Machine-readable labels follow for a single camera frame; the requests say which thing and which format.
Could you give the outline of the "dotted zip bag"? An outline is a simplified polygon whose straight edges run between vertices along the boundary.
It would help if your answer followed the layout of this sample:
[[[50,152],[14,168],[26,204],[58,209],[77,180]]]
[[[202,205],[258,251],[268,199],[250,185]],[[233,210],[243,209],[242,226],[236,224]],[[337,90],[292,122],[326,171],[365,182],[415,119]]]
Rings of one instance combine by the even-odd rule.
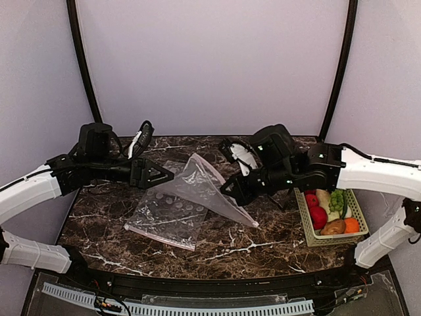
[[[173,172],[173,179],[155,186],[156,189],[173,196],[199,204],[223,217],[250,227],[259,223],[235,199],[221,193],[226,183],[222,175],[199,154],[192,154],[180,170]]]

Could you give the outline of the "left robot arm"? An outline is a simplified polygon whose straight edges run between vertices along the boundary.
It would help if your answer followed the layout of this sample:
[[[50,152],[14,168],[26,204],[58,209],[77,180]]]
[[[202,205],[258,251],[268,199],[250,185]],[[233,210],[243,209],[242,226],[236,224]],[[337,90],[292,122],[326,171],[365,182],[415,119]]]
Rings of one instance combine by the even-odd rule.
[[[142,190],[173,180],[173,172],[141,156],[153,132],[152,124],[144,121],[128,149],[124,149],[111,125],[83,125],[78,142],[69,153],[49,159],[33,172],[1,187],[1,222],[45,201],[64,197],[94,180],[126,183]],[[72,246],[43,244],[6,230],[1,231],[1,264],[59,274],[87,266]]]

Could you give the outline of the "green grape bunch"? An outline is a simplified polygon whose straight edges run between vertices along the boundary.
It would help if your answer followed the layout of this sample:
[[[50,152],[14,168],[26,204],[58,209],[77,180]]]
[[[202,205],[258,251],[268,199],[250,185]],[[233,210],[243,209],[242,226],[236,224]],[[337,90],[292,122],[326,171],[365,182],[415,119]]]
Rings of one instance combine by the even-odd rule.
[[[342,214],[345,205],[345,194],[343,190],[335,190],[330,195],[330,212]]]

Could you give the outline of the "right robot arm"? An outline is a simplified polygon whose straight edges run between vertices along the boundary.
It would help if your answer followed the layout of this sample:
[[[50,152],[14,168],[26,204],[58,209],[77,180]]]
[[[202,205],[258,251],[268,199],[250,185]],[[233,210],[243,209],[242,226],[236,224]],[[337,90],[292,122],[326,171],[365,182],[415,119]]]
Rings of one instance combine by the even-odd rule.
[[[248,143],[224,139],[219,150],[241,170],[222,185],[222,194],[239,206],[261,195],[298,188],[357,189],[403,197],[396,213],[375,233],[359,242],[351,257],[369,269],[382,257],[420,233],[420,161],[367,155],[349,144],[317,143],[301,151],[282,124],[264,127]]]

